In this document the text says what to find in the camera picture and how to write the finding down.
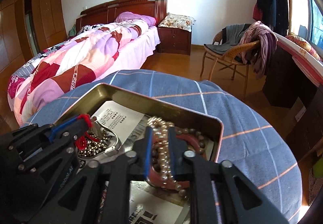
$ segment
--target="green object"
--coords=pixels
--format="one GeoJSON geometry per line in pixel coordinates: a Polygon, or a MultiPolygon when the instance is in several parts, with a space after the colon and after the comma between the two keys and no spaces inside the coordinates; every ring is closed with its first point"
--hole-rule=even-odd
{"type": "Polygon", "coordinates": [[[76,25],[72,27],[72,29],[68,32],[68,37],[76,36],[76,25]]]}
{"type": "Polygon", "coordinates": [[[323,177],[323,157],[317,161],[313,166],[313,176],[315,178],[323,177]]]}

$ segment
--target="purple pillow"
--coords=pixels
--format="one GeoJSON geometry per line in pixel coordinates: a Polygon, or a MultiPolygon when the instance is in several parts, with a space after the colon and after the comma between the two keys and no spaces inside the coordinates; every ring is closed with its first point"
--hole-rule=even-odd
{"type": "Polygon", "coordinates": [[[156,19],[154,17],[148,15],[138,15],[132,12],[123,12],[116,18],[115,22],[120,23],[123,21],[133,20],[133,19],[141,19],[144,20],[149,27],[156,25],[156,19]]]}

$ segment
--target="chair leg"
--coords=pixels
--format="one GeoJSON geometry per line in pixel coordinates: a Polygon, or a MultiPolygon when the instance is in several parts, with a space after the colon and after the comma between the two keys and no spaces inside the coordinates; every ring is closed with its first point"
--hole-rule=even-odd
{"type": "Polygon", "coordinates": [[[244,89],[243,89],[243,97],[242,101],[245,100],[245,93],[247,91],[247,84],[248,84],[248,74],[249,74],[249,65],[246,65],[246,71],[245,71],[245,78],[244,78],[244,89]]]}
{"type": "Polygon", "coordinates": [[[205,56],[206,56],[206,51],[204,52],[203,59],[202,59],[202,70],[201,70],[200,77],[202,77],[202,75],[203,75],[203,71],[204,71],[205,56]]]}
{"type": "Polygon", "coordinates": [[[235,79],[235,70],[237,69],[237,65],[235,65],[235,69],[233,70],[233,75],[231,77],[231,80],[235,79]]]}
{"type": "Polygon", "coordinates": [[[213,62],[213,66],[212,66],[211,71],[210,71],[210,74],[209,74],[209,81],[211,81],[212,74],[213,74],[213,71],[214,71],[214,68],[215,68],[215,65],[216,65],[216,62],[217,61],[218,61],[218,58],[215,58],[214,59],[214,62],[213,62]]]}

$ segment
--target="yellow floral cushion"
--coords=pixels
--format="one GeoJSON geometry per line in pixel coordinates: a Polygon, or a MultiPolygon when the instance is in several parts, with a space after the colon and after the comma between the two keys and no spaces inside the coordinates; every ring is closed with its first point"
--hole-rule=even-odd
{"type": "Polygon", "coordinates": [[[316,52],[316,50],[305,39],[303,39],[303,38],[301,38],[301,37],[299,37],[297,35],[288,35],[288,36],[286,36],[286,38],[288,40],[294,42],[295,44],[297,44],[298,46],[300,46],[304,50],[306,50],[316,60],[322,61],[322,59],[320,58],[320,56],[318,55],[318,53],[316,52]]]}
{"type": "Polygon", "coordinates": [[[186,15],[175,15],[168,13],[165,19],[159,24],[161,27],[180,28],[186,31],[192,31],[192,25],[195,19],[186,15]]]}

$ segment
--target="chair armrest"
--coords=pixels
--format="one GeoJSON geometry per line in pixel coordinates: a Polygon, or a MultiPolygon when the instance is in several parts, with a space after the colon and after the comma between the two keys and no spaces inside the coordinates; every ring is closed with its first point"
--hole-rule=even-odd
{"type": "Polygon", "coordinates": [[[251,42],[248,44],[235,45],[231,47],[225,54],[223,54],[223,59],[233,60],[237,55],[242,52],[247,52],[249,50],[256,49],[260,46],[260,41],[251,42]]]}
{"type": "Polygon", "coordinates": [[[218,42],[220,44],[221,40],[222,40],[222,31],[220,31],[219,33],[217,33],[217,35],[213,39],[213,43],[212,44],[214,45],[215,42],[218,42]]]}

